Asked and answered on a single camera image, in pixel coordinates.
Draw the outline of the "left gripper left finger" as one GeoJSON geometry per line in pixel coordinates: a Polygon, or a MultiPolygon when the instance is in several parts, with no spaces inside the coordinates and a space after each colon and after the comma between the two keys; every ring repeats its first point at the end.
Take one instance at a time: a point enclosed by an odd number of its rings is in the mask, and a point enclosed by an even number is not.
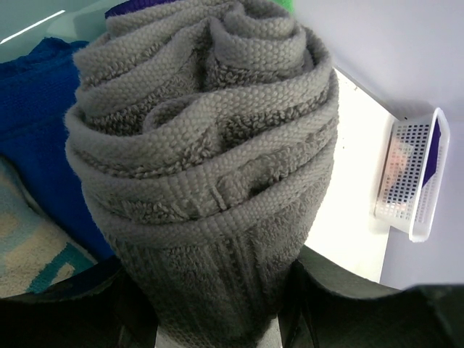
{"type": "Polygon", "coordinates": [[[154,347],[158,320],[116,257],[1,300],[2,347],[154,347]]]}

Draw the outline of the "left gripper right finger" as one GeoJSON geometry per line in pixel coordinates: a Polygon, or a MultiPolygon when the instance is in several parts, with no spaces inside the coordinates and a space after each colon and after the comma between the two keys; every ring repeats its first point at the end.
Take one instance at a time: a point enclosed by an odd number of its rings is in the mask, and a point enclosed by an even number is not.
{"type": "Polygon", "coordinates": [[[396,290],[305,246],[278,320],[284,347],[462,347],[463,285],[396,290]]]}

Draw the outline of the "grey towel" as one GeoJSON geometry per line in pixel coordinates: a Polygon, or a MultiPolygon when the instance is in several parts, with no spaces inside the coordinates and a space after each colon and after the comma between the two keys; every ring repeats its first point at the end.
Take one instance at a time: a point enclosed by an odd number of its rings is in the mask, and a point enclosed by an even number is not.
{"type": "Polygon", "coordinates": [[[172,1],[108,17],[74,62],[67,160],[161,329],[257,347],[331,180],[327,48],[271,1],[172,1]]]}

